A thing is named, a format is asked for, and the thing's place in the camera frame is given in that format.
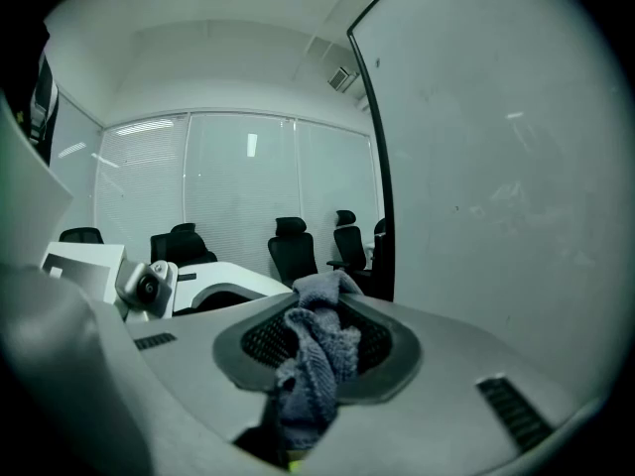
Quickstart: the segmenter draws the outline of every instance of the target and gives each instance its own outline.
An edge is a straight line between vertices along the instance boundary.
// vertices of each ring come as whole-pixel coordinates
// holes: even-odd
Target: black mesh grille
[[[143,351],[144,349],[150,349],[151,347],[167,344],[173,340],[177,340],[177,337],[172,333],[159,333],[149,337],[138,338],[135,340],[135,345],[137,346],[137,349]]]
[[[268,367],[278,368],[298,351],[298,339],[285,325],[285,310],[247,331],[241,338],[242,350]],[[337,307],[342,328],[356,327],[361,333],[357,372],[361,375],[376,367],[390,354],[391,335],[384,326],[340,303]]]
[[[522,451],[540,444],[552,429],[504,377],[476,385]]]

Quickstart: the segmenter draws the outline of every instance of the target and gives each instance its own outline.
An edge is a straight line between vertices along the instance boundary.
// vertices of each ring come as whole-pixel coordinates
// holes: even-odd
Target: towel
[[[357,375],[361,334],[341,329],[339,292],[361,289],[343,271],[311,275],[294,282],[298,307],[285,313],[298,337],[296,357],[276,371],[279,418],[287,449],[310,449],[337,414],[337,385]]]

